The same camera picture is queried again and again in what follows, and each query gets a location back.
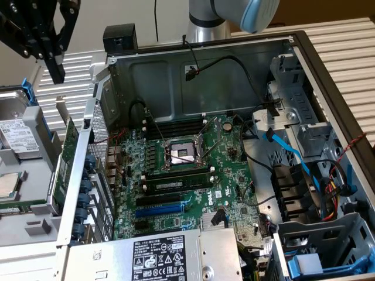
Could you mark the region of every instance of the motherboard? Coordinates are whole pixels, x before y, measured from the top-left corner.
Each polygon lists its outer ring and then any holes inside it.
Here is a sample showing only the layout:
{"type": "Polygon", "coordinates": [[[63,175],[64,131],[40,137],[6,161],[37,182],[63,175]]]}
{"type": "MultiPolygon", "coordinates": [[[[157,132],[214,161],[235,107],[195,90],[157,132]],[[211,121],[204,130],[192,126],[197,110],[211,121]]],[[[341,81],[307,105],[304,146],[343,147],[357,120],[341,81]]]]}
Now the motherboard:
{"type": "Polygon", "coordinates": [[[243,245],[261,246],[240,124],[227,115],[204,116],[198,122],[192,135],[175,136],[171,126],[160,124],[155,134],[148,126],[127,130],[116,140],[123,170],[114,184],[114,239],[231,227],[243,245]],[[220,216],[224,218],[213,225],[220,216]]]}

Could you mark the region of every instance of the cpu socket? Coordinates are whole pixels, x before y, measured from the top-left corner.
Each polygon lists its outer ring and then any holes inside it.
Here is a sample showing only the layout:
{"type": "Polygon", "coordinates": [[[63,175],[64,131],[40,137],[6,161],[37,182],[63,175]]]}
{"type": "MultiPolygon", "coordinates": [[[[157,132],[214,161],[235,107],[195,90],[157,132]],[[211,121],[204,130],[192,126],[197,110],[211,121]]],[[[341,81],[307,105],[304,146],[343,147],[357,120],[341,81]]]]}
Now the cpu socket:
{"type": "Polygon", "coordinates": [[[203,137],[176,138],[166,142],[164,169],[183,165],[202,166],[203,137]]]}

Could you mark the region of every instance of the power supply label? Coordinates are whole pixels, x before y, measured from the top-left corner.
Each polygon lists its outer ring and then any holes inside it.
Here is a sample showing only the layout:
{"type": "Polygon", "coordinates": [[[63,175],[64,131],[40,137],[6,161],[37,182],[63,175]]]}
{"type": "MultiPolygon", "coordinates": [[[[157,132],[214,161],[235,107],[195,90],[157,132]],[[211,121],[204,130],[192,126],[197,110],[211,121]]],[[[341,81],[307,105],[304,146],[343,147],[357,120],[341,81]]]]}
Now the power supply label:
{"type": "Polygon", "coordinates": [[[134,242],[132,281],[187,281],[183,235],[134,242]]]}

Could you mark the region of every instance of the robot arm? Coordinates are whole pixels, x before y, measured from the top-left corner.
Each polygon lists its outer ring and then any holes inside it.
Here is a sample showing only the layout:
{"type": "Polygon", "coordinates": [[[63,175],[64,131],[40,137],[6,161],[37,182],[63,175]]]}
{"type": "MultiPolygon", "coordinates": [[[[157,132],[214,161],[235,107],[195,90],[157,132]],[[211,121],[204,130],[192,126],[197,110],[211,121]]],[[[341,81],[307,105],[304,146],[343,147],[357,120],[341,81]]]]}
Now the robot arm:
{"type": "Polygon", "coordinates": [[[279,0],[190,0],[187,40],[193,43],[230,37],[226,19],[246,32],[261,32],[278,5],[279,0]]]}
{"type": "Polygon", "coordinates": [[[274,17],[279,0],[213,0],[212,8],[223,19],[238,24],[243,31],[258,33],[274,17]]]}
{"type": "Polygon", "coordinates": [[[45,61],[55,84],[64,82],[62,54],[67,50],[81,0],[59,0],[65,24],[56,34],[53,24],[57,0],[0,1],[0,40],[24,58],[45,61]]]}

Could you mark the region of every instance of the hard drive label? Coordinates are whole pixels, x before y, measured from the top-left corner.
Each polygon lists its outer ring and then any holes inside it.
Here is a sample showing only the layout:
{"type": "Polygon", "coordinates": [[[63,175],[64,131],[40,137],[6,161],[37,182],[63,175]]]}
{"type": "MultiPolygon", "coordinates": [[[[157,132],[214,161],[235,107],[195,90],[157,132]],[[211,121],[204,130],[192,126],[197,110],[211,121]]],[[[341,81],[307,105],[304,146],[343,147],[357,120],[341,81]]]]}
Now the hard drive label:
{"type": "Polygon", "coordinates": [[[0,129],[15,153],[39,151],[30,128],[22,120],[0,121],[0,129]]]}

